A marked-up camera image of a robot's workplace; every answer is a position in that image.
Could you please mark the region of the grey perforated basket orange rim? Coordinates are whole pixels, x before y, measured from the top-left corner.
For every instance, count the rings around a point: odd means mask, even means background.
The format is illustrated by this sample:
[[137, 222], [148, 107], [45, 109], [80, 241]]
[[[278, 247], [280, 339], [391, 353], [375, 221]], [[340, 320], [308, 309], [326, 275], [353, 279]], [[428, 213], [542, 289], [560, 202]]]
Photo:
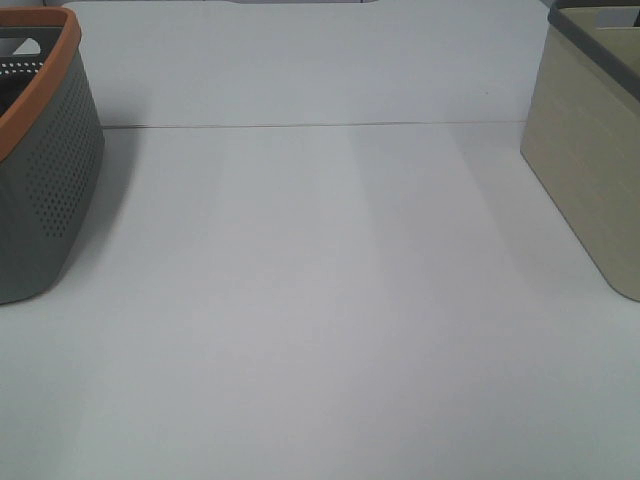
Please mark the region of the grey perforated basket orange rim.
[[105, 140], [75, 13], [4, 7], [1, 36], [40, 48], [1, 58], [1, 301], [9, 304], [59, 277], [94, 195]]

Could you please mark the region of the beige basket grey rim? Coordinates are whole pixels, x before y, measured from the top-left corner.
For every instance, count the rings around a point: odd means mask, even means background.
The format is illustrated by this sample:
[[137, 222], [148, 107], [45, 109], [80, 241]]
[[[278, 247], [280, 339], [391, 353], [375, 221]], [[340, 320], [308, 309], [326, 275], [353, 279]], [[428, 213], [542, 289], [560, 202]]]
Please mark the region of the beige basket grey rim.
[[520, 152], [608, 285], [639, 298], [639, 26], [600, 27], [636, 1], [556, 1]]

